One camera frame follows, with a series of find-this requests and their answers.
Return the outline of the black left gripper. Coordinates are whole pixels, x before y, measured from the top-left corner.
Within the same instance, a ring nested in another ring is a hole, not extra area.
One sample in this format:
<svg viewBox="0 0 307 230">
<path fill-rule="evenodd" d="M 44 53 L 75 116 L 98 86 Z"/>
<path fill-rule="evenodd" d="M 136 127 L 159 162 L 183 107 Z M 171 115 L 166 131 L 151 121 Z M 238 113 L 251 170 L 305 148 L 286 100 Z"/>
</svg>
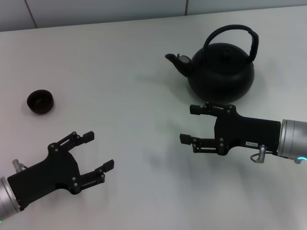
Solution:
<svg viewBox="0 0 307 230">
<path fill-rule="evenodd" d="M 26 208 L 57 189 L 65 189 L 76 195 L 82 190 L 104 183 L 105 174 L 114 169 L 114 160 L 80 175 L 76 160 L 68 152 L 93 140 L 93 131 L 82 136 L 74 131 L 54 142 L 53 148 L 48 148 L 48 155 L 43 161 L 8 177 L 8 183 L 20 208 Z"/>
</svg>

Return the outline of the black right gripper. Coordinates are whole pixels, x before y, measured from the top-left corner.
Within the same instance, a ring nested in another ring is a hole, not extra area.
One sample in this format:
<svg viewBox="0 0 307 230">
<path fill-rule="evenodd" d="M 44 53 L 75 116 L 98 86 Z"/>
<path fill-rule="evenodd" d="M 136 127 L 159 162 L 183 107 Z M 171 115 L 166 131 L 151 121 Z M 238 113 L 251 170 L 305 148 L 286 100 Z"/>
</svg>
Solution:
<svg viewBox="0 0 307 230">
<path fill-rule="evenodd" d="M 281 122 L 244 117 L 234 105 L 206 102 L 204 105 L 189 106 L 192 115 L 216 117 L 214 138 L 197 138 L 180 134 L 181 144 L 191 145 L 194 153 L 226 155 L 234 147 L 260 149 L 264 145 L 268 152 L 277 154 Z"/>
</svg>

